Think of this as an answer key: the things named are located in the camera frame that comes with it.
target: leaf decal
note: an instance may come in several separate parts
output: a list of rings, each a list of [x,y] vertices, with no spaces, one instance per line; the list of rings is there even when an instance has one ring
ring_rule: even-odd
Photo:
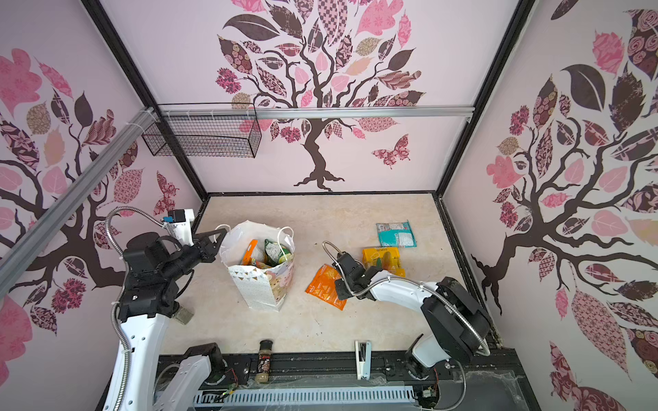
[[[603,110],[605,82],[601,73],[586,64],[574,64],[564,68],[571,75],[571,98],[586,109]]]
[[[594,214],[592,230],[594,233],[604,237],[614,237],[628,232],[628,227],[626,227],[621,218],[611,211],[601,210]]]
[[[283,51],[284,54],[289,57],[294,57],[301,51],[301,47],[295,43],[279,44],[276,48]]]
[[[623,280],[617,278],[616,275],[603,264],[591,264],[585,267],[585,272],[591,275],[595,279],[600,279],[601,281],[608,281],[610,283],[622,283]]]
[[[33,305],[30,309],[30,319],[37,327],[48,329],[57,335],[57,317],[49,309]]]
[[[569,183],[578,184],[585,172],[585,163],[582,158],[572,162],[565,170],[565,180]]]
[[[614,193],[619,190],[619,187],[626,181],[626,172],[628,167],[618,167],[604,173],[599,178],[599,186],[606,193]]]
[[[93,112],[91,111],[91,106],[89,105],[89,101],[87,101],[84,92],[78,97],[73,105],[73,111],[75,112],[76,118],[81,127],[89,127],[93,122]]]
[[[633,233],[644,243],[658,245],[658,220],[626,220]]]
[[[374,48],[377,47],[381,39],[376,37],[368,37],[359,42],[359,45],[356,49],[356,54],[359,56],[365,57],[374,51]]]
[[[309,53],[315,53],[322,46],[322,40],[324,40],[324,37],[320,31],[320,26],[318,26],[318,20],[315,20],[315,24],[309,32]]]
[[[45,101],[28,110],[25,121],[32,134],[46,134],[50,130],[50,113],[45,108]]]
[[[507,198],[509,197],[509,195],[511,193],[512,193],[512,189],[508,187],[508,188],[504,189],[503,191],[501,191],[500,193],[498,193],[498,196],[495,198],[495,200],[493,200],[493,202],[494,203],[500,203],[500,204],[504,203],[505,200],[507,200]]]
[[[347,67],[345,74],[349,74],[350,76],[358,76],[368,68],[370,60],[372,60],[370,57],[361,57],[359,60],[356,60],[350,64],[349,67]]]
[[[415,49],[398,51],[393,57],[391,57],[391,60],[389,60],[388,69],[396,71],[403,68],[405,64],[407,64],[407,61],[409,61],[411,53],[414,50]]]
[[[624,202],[622,207],[636,212],[658,211],[658,183],[647,184]]]
[[[557,5],[557,9],[553,12],[551,20],[557,20],[564,16],[573,6],[576,5],[577,2],[578,0],[562,0],[560,4]]]
[[[68,109],[56,91],[55,95],[53,96],[53,100],[50,102],[50,109],[53,111],[53,114],[59,119],[59,121],[66,124],[67,126],[71,124],[71,119],[68,116]]]
[[[386,57],[391,53],[391,50],[393,49],[393,44],[395,43],[395,37],[393,36],[392,39],[386,40],[385,42],[382,43],[381,46],[379,46],[379,52],[377,53],[377,57],[379,58],[379,61],[384,61]]]
[[[87,275],[85,273],[84,269],[84,262],[80,260],[77,257],[69,257],[66,260],[64,260],[64,266],[74,276],[82,277],[82,278],[87,278]]]
[[[608,107],[610,118],[620,133],[640,116],[644,97],[642,82],[637,80],[633,73],[624,71],[624,74],[617,78],[617,84],[613,88],[613,101]]]
[[[66,192],[66,177],[62,169],[54,167],[48,170],[41,181],[41,186],[46,193],[64,194]]]
[[[637,133],[617,147],[612,157],[621,161],[635,161],[649,154],[656,146],[658,127]]]
[[[562,227],[562,234],[568,235],[575,233],[576,231],[583,228],[583,226],[588,220],[589,218],[577,218],[577,217],[569,218],[567,221],[565,221],[565,225]]]
[[[420,75],[420,70],[412,74],[409,74],[409,72],[396,71],[379,76],[377,77],[377,80],[391,90],[408,89],[411,86],[411,82],[420,78]]]
[[[565,288],[560,288],[560,291],[555,294],[555,307],[560,314],[560,320],[567,316],[569,298],[567,297],[567,290]]]
[[[560,121],[557,122],[557,142],[561,145],[572,145],[576,142],[574,132],[571,131],[568,125]]]
[[[546,83],[539,91],[535,100],[534,109],[532,109],[532,121],[534,121],[537,130],[542,128],[548,122],[549,117],[553,114],[557,102],[557,88],[553,83],[553,76],[546,80]]]
[[[261,77],[263,84],[265,84],[265,87],[268,90],[274,94],[279,94],[284,97],[286,96],[286,89],[284,89],[283,83],[278,78],[276,78],[274,74],[266,72],[258,66],[256,66],[256,69],[258,70],[258,74]]]
[[[633,301],[644,301],[658,293],[658,284],[651,281],[631,281],[615,290],[624,297]]]
[[[537,151],[535,152],[537,160],[537,177],[541,178],[546,174],[548,168],[551,166],[553,160],[553,140],[551,138],[551,126],[548,126],[544,132],[544,136],[537,144]]]
[[[277,70],[284,66],[283,60],[279,59],[278,57],[263,57],[261,59],[258,59],[258,61],[263,62],[263,64],[265,64],[272,70]]]
[[[336,70],[347,66],[347,62],[352,57],[352,39],[348,35],[343,37],[343,41],[340,42],[338,46],[338,51],[336,51]]]
[[[371,133],[381,132],[397,124],[391,117],[365,117],[357,121],[362,129]]]
[[[624,321],[642,327],[658,327],[658,320],[654,316],[632,302],[608,302],[608,307]]]
[[[62,134],[58,128],[48,133],[48,138],[43,145],[43,151],[48,167],[57,164],[64,157],[64,139],[62,139]]]
[[[223,28],[228,26],[237,28],[242,34],[255,41],[264,41],[275,38],[279,31],[263,17],[256,14],[240,14],[229,19]]]
[[[608,309],[589,294],[576,290],[571,312],[588,340],[626,373],[626,345],[621,327]]]
[[[585,120],[585,141],[587,141],[587,144],[589,145],[598,146],[608,144],[610,139],[605,133],[603,127]]]

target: pink wall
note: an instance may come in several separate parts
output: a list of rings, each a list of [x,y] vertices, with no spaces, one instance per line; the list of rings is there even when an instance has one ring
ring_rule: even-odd
[[[5,254],[141,103],[78,1],[29,0],[0,11]],[[0,302],[3,409],[90,409],[98,401],[116,356],[109,310],[123,264],[95,227],[123,204],[162,215],[198,208],[199,199],[175,161],[152,157],[141,139],[122,157]],[[113,222],[122,245],[154,228],[138,216]]]
[[[656,408],[657,29],[539,3],[446,194],[544,410]]]

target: wire basket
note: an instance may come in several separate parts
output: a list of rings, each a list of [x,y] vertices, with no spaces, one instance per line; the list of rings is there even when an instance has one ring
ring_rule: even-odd
[[[244,104],[253,109],[253,104]],[[255,110],[253,114],[181,114],[163,115],[186,156],[256,157],[262,133]],[[163,128],[153,123],[142,134],[154,156],[172,156]]]

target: snack package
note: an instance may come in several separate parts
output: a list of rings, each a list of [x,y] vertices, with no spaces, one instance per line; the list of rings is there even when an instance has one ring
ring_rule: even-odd
[[[380,267],[399,277],[406,277],[405,270],[400,262],[400,251],[397,247],[383,249],[363,249],[363,266]]]
[[[308,294],[318,297],[320,300],[328,302],[339,310],[345,308],[347,300],[340,301],[336,294],[336,285],[334,281],[340,278],[340,274],[330,265],[323,265],[315,274],[313,281],[306,288]]]

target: orange snack bag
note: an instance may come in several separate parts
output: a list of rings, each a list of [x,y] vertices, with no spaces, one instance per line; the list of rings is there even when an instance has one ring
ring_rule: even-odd
[[[315,274],[315,278],[306,288],[308,294],[318,297],[329,304],[337,307],[339,310],[345,308],[347,300],[340,301],[336,294],[336,285],[334,281],[340,278],[340,274],[330,265],[323,265]]]

